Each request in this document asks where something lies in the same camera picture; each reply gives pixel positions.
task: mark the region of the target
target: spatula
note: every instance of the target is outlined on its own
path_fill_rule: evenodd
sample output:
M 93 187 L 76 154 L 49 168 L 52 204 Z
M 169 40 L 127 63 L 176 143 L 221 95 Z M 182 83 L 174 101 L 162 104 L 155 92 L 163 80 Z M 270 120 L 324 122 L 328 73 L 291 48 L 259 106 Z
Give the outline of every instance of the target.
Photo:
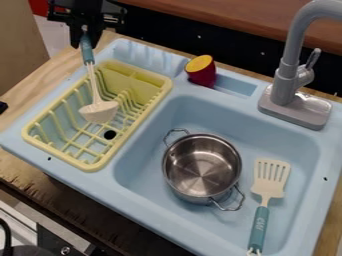
M 262 197 L 261 205 L 257 208 L 248 243 L 247 256 L 252 253 L 261 255 L 267 229 L 271 198 L 283 198 L 284 186 L 291 171 L 290 164 L 282 161 L 259 158 L 254 163 L 254 184 L 251 191 Z
M 84 65 L 87 66 L 90 77 L 90 84 L 93 91 L 93 103 L 79 109 L 81 115 L 88 122 L 105 123 L 112 120 L 118 110 L 119 104 L 116 101 L 103 101 L 98 92 L 94 73 L 94 55 L 91 43 L 87 34 L 84 34 L 80 41 Z

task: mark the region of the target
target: screw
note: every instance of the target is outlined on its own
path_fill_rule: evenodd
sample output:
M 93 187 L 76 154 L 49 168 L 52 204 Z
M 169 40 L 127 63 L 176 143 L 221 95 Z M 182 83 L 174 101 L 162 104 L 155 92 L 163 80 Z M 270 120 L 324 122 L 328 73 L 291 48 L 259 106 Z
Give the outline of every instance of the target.
M 64 246 L 62 249 L 61 249 L 61 255 L 68 255 L 70 253 L 71 249 L 70 247 L 68 246 Z

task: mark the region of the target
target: stainless steel pot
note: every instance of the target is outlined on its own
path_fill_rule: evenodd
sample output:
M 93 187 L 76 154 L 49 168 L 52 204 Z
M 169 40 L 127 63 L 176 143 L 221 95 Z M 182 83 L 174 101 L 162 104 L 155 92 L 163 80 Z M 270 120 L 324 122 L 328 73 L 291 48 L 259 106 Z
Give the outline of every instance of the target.
M 174 132 L 186 136 L 168 144 Z M 224 139 L 210 134 L 190 134 L 186 129 L 172 129 L 164 137 L 168 147 L 163 157 L 163 174 L 173 192 L 181 199 L 202 205 L 215 204 L 222 211 L 237 211 L 245 195 L 237 182 L 241 173 L 241 158 Z M 223 207 L 220 200 L 235 187 L 241 195 L 235 208 Z

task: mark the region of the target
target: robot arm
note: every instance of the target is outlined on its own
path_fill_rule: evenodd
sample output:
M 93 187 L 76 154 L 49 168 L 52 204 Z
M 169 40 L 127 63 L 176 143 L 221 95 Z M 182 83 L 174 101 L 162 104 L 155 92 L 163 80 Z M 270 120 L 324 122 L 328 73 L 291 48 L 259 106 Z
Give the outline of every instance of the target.
M 78 48 L 87 26 L 91 45 L 96 47 L 106 27 L 123 26 L 126 9 L 113 4 L 114 0 L 48 0 L 48 20 L 65 22 L 70 28 L 70 44 Z

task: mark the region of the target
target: sink drain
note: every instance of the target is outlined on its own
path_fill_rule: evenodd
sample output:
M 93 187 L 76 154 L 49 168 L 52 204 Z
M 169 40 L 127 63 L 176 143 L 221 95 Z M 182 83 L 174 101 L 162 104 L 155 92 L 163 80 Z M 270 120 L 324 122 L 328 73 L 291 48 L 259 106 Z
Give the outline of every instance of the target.
M 106 131 L 104 134 L 103 134 L 103 137 L 106 139 L 106 140 L 112 140 L 114 139 L 116 136 L 116 132 L 113 131 L 113 130 L 109 130 L 109 131 Z

